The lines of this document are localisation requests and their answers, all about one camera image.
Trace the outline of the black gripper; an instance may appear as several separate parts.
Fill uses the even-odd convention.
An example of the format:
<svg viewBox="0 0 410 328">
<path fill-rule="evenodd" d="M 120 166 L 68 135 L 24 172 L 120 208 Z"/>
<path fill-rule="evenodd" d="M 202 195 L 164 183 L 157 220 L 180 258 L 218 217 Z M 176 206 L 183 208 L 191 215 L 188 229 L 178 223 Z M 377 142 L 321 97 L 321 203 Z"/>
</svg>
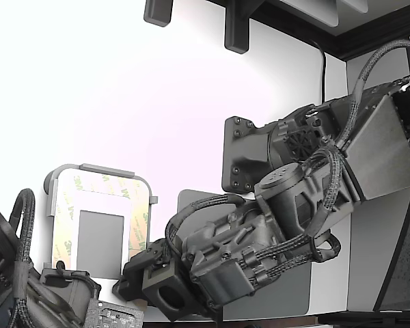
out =
<svg viewBox="0 0 410 328">
<path fill-rule="evenodd" d="M 112 293 L 123 301 L 146 300 L 142 293 L 144 270 L 151 273 L 168 270 L 178 262 L 165 238 L 160 238 L 148 245 L 146 249 L 131 257 L 124 265 L 123 275 L 114 284 Z"/>
</svg>

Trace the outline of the black idle gripper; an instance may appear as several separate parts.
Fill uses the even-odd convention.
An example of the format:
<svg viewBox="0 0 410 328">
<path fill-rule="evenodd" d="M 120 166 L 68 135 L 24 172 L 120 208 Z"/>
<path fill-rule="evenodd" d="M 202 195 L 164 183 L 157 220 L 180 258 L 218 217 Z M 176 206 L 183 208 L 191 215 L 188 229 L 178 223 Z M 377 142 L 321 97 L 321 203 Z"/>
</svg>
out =
<svg viewBox="0 0 410 328">
<path fill-rule="evenodd" d="M 98 299 L 102 289 L 87 271 L 43 269 L 40 282 L 66 301 L 78 318 L 85 318 L 90 299 Z"/>
</svg>

